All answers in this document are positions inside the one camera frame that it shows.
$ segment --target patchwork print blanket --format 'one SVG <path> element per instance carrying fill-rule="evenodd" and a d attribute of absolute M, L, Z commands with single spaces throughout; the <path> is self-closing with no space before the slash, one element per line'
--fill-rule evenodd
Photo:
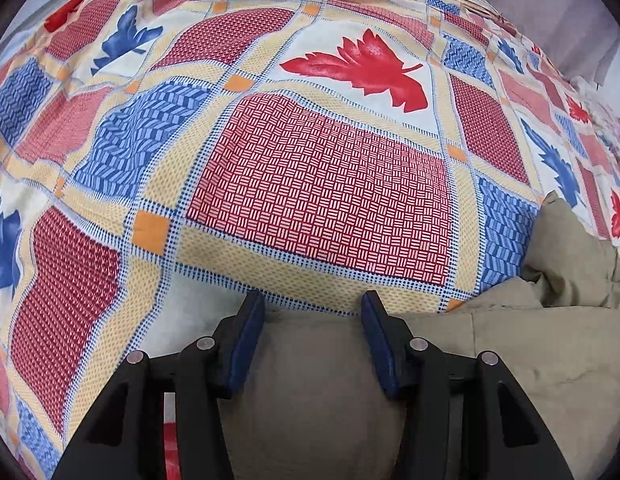
<path fill-rule="evenodd" d="M 620 251 L 620 121 L 481 0 L 71 0 L 0 67 L 0 432 L 50 478 L 251 288 L 451 310 L 551 190 Z"/>

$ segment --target bed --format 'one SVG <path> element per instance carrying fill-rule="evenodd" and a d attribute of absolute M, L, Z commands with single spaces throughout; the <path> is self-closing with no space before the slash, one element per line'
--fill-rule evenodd
<path fill-rule="evenodd" d="M 0 68 L 0 435 L 50 478 L 133 349 L 450 312 L 551 191 L 620 255 L 620 120 L 482 0 L 71 0 Z"/>

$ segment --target silver screw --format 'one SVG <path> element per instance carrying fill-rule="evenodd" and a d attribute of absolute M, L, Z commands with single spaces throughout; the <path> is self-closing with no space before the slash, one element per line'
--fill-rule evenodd
<path fill-rule="evenodd" d="M 215 345 L 215 340 L 211 337 L 202 337 L 197 341 L 197 348 L 199 350 L 209 350 Z"/>
<path fill-rule="evenodd" d="M 131 365 L 136 365 L 137 363 L 143 361 L 143 352 L 140 350 L 134 350 L 127 355 L 125 360 Z"/>
<path fill-rule="evenodd" d="M 481 354 L 481 361 L 487 365 L 494 366 L 499 362 L 499 356 L 494 352 L 484 352 Z"/>
<path fill-rule="evenodd" d="M 410 341 L 410 348 L 423 352 L 427 348 L 427 341 L 423 337 L 415 337 Z"/>

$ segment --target checkered cloth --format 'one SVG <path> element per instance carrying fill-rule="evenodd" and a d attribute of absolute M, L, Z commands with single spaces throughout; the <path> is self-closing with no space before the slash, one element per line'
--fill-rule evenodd
<path fill-rule="evenodd" d="M 517 274 L 554 189 L 620 251 L 620 122 L 477 12 L 73 0 L 47 20 L 0 69 L 0 432 L 31 476 L 127 352 L 180 351 L 250 288 L 445 312 Z"/>

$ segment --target leaf print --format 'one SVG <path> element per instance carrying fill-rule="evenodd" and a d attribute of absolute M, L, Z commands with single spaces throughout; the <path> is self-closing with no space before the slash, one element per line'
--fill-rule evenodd
<path fill-rule="evenodd" d="M 612 236 L 620 238 L 620 198 L 614 191 L 612 192 L 612 209 L 615 213 L 612 215 Z"/>
<path fill-rule="evenodd" d="M 525 121 L 522 120 L 521 122 L 523 123 L 523 128 L 528 137 L 530 137 L 532 142 L 542 151 L 541 161 L 556 173 L 554 180 L 559 185 L 559 190 L 564 194 L 565 202 L 570 204 L 570 207 L 575 207 L 578 202 L 577 193 L 580 192 L 580 188 L 574 173 L 572 173 L 570 164 L 565 162 L 561 158 L 559 151 L 554 146 L 550 146 L 546 140 L 530 128 Z"/>
<path fill-rule="evenodd" d="M 18 285 L 21 272 L 18 269 L 16 247 L 21 234 L 21 217 L 16 210 L 6 218 L 0 213 L 0 289 Z"/>
<path fill-rule="evenodd" d="M 132 51 L 136 54 L 145 54 L 142 48 L 143 43 L 155 40 L 163 32 L 163 27 L 136 31 L 136 12 L 137 7 L 132 6 L 125 11 L 116 24 L 116 32 L 103 42 L 101 48 L 107 54 L 106 57 L 99 57 L 94 60 L 96 68 L 92 68 L 92 75 L 101 70 L 105 65 L 112 63 L 113 60 Z"/>
<path fill-rule="evenodd" d="M 582 123 L 588 124 L 590 122 L 590 116 L 587 111 L 584 110 L 581 105 L 572 99 L 569 95 L 566 95 L 568 100 L 568 108 L 570 109 L 570 117 L 575 121 L 581 121 Z"/>
<path fill-rule="evenodd" d="M 514 63 L 514 67 L 517 69 L 517 72 L 519 72 L 520 74 L 524 73 L 523 67 L 521 66 L 521 62 L 519 61 L 516 52 L 506 40 L 499 40 L 499 50 L 512 60 L 512 62 Z"/>
<path fill-rule="evenodd" d="M 421 83 L 406 75 L 422 68 L 423 63 L 403 68 L 403 61 L 372 30 L 366 30 L 357 43 L 343 38 L 343 46 L 338 46 L 337 52 L 340 57 L 310 52 L 305 54 L 306 57 L 296 57 L 282 63 L 281 67 L 299 75 L 349 82 L 352 88 L 362 88 L 363 95 L 389 90 L 392 106 L 405 104 L 405 113 L 427 108 Z"/>

